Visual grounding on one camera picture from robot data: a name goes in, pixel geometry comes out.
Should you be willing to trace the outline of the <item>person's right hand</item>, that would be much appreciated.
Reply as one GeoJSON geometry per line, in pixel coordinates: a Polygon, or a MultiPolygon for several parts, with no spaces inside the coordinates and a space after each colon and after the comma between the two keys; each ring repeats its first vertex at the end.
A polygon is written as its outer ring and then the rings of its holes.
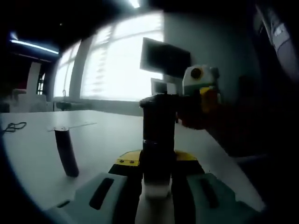
{"type": "Polygon", "coordinates": [[[225,107],[222,105],[208,113],[204,113],[200,105],[188,105],[178,110],[177,117],[184,127],[195,130],[209,129],[222,122],[224,111],[225,107]]]}

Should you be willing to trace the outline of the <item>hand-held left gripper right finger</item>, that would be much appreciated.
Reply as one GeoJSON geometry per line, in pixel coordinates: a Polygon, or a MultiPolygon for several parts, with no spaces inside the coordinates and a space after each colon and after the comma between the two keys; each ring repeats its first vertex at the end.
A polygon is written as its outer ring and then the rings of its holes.
{"type": "Polygon", "coordinates": [[[256,224],[260,213],[237,201],[235,192],[211,173],[197,158],[176,151],[171,193],[177,224],[256,224]]]}

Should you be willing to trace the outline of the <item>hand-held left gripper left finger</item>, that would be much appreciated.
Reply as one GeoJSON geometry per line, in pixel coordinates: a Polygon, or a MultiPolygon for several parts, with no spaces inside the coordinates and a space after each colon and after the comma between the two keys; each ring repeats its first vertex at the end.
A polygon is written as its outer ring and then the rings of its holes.
{"type": "Polygon", "coordinates": [[[133,224],[142,192],[142,151],[121,155],[107,173],[46,211],[54,224],[133,224]]]}

